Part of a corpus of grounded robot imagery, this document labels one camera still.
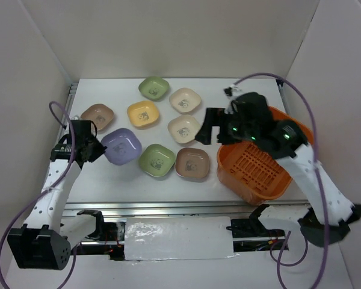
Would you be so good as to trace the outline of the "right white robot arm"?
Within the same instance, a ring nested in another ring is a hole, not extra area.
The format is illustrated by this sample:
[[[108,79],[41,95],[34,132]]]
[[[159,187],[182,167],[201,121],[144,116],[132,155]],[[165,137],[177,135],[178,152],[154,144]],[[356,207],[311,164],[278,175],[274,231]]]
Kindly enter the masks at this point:
[[[227,108],[207,108],[196,141],[209,145],[218,128],[218,178],[255,210],[250,229],[298,231],[324,247],[342,241],[361,219],[317,159],[313,132],[250,92]]]

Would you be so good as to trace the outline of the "orange plastic bin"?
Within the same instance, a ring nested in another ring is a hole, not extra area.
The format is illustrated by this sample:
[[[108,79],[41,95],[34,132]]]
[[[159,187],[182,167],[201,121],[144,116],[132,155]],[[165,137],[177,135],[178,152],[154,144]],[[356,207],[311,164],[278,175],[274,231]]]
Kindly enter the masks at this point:
[[[217,178],[250,205],[260,205],[284,194],[292,178],[255,144],[222,145],[217,152]]]

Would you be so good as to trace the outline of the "purple square plate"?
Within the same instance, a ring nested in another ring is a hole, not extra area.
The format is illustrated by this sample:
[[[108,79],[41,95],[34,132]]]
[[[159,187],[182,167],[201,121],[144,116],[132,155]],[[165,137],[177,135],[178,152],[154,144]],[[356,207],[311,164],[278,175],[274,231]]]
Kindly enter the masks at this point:
[[[103,146],[106,146],[104,153],[106,159],[116,166],[122,166],[133,161],[142,152],[141,142],[127,128],[120,128],[107,134],[101,140],[101,143]]]

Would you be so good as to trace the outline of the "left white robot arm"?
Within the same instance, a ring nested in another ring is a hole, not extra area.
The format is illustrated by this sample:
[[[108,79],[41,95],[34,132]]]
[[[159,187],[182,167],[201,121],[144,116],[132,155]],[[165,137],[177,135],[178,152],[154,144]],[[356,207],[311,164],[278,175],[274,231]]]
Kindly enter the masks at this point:
[[[90,120],[72,120],[68,134],[51,151],[46,194],[33,206],[21,228],[10,229],[7,241],[21,269],[62,270],[72,249],[84,238],[100,240],[106,235],[103,215],[97,210],[82,210],[62,221],[71,189],[84,163],[92,163],[106,147],[96,138]]]

